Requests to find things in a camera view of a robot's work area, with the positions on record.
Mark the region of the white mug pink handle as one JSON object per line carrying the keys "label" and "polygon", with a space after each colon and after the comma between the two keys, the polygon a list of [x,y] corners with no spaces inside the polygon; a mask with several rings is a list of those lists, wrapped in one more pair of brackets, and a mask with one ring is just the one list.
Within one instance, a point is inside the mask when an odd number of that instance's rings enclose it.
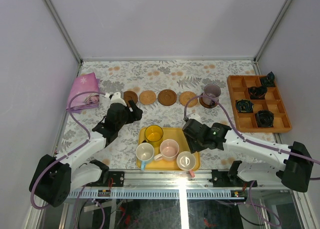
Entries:
{"label": "white mug pink handle", "polygon": [[195,173],[194,173],[193,169],[196,166],[196,162],[197,161],[196,161],[195,156],[189,151],[183,151],[183,152],[179,153],[176,158],[177,166],[181,170],[183,170],[185,172],[189,172],[189,174],[192,178],[195,177]]}

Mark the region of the pink ceramic mug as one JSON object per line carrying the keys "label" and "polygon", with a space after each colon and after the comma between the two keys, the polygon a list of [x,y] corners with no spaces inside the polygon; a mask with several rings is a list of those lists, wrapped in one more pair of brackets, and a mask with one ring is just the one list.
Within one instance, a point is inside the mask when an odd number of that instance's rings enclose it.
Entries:
{"label": "pink ceramic mug", "polygon": [[179,150],[179,144],[175,140],[166,139],[161,143],[159,147],[159,154],[155,155],[153,159],[155,161],[174,161],[179,154]]}

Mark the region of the purple glass cup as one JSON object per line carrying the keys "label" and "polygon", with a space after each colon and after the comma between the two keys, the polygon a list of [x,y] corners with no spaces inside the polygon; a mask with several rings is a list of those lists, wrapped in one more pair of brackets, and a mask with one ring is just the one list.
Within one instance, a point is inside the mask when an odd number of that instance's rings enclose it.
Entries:
{"label": "purple glass cup", "polygon": [[202,95],[205,96],[202,98],[203,103],[212,108],[219,100],[221,88],[216,84],[208,84],[204,87]]}

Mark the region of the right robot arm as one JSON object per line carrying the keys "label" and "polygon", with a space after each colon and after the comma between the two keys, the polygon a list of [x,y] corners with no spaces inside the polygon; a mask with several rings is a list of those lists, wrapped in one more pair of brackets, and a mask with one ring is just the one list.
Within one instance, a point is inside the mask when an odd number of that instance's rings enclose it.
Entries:
{"label": "right robot arm", "polygon": [[191,153],[206,149],[248,155],[259,163],[235,160],[227,172],[217,172],[218,187],[240,187],[262,182],[282,183],[288,189],[305,193],[313,169],[312,158],[304,144],[270,143],[251,136],[244,136],[228,125],[213,123],[211,127],[194,118],[185,119],[182,128]]}

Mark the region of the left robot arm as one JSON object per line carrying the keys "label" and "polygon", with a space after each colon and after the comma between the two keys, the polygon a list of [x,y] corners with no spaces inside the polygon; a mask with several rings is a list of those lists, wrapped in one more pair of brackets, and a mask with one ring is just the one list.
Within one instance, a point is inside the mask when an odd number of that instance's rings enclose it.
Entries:
{"label": "left robot arm", "polygon": [[89,139],[74,149],[55,156],[44,155],[38,162],[31,180],[30,201],[34,208],[34,197],[39,197],[52,207],[60,206],[69,193],[87,184],[105,186],[109,180],[109,167],[94,159],[86,160],[109,146],[124,125],[142,119],[143,111],[131,100],[112,103],[103,119],[92,129]]}

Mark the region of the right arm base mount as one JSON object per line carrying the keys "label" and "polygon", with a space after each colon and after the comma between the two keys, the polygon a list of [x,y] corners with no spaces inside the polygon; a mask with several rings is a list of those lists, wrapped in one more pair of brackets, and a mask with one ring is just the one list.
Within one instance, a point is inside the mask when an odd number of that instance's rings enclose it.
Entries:
{"label": "right arm base mount", "polygon": [[212,169],[209,182],[212,183],[214,187],[218,188],[235,188],[243,187],[245,185],[249,187],[253,180],[244,179],[243,176],[240,177],[240,172],[250,165],[250,163],[235,160],[228,171]]}

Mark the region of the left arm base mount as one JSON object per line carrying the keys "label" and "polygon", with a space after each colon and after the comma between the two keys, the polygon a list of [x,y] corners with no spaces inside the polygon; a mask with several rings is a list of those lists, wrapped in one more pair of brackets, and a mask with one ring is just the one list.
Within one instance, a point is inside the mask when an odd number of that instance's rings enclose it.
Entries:
{"label": "left arm base mount", "polygon": [[92,160],[89,162],[94,164],[101,169],[101,175],[98,181],[91,182],[91,187],[123,187],[125,172],[124,171],[110,171],[109,167],[101,161]]}

